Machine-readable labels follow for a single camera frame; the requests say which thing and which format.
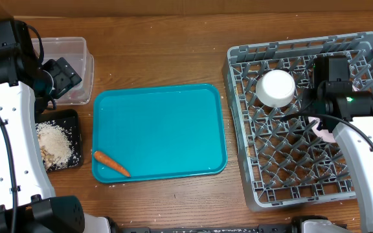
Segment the white bowl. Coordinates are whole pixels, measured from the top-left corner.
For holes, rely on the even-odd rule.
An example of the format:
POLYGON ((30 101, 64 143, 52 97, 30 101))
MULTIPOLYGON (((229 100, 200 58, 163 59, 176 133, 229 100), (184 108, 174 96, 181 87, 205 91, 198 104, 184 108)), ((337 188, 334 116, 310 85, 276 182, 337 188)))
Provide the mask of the white bowl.
POLYGON ((256 96, 268 107, 284 107, 291 103, 295 92, 295 81, 288 72, 272 70, 256 84, 256 96))

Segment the orange carrot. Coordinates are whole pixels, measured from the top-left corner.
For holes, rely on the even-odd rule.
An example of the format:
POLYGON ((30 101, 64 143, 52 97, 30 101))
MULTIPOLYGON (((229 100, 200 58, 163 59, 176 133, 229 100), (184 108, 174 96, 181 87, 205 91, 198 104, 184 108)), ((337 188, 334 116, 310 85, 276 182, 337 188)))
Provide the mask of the orange carrot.
POLYGON ((119 163, 115 162, 111 157, 107 156, 105 153, 103 153, 101 151, 96 151, 96 152, 94 152, 94 158, 98 162, 106 165, 107 167, 111 168, 112 170, 115 170, 116 172, 119 172, 123 176, 131 177, 129 171, 127 169, 125 169, 125 167, 123 167, 119 163))

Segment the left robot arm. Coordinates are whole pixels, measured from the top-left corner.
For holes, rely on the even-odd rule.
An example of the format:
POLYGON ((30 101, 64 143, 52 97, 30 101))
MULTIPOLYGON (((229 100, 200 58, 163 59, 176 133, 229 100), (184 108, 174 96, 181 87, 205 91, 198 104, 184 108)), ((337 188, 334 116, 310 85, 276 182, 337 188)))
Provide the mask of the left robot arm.
POLYGON ((111 218, 58 197, 49 181, 35 117, 81 79, 65 59, 34 50, 33 33, 23 21, 0 20, 0 232, 117 232, 111 218))

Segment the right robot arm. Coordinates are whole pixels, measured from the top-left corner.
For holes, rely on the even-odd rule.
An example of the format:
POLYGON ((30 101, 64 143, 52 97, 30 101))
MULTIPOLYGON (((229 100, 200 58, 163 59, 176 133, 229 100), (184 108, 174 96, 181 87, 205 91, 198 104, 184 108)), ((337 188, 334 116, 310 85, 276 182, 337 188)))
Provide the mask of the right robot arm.
POLYGON ((373 94, 355 91, 346 56, 315 58, 308 105, 345 158, 359 205, 361 230, 373 232, 373 94))

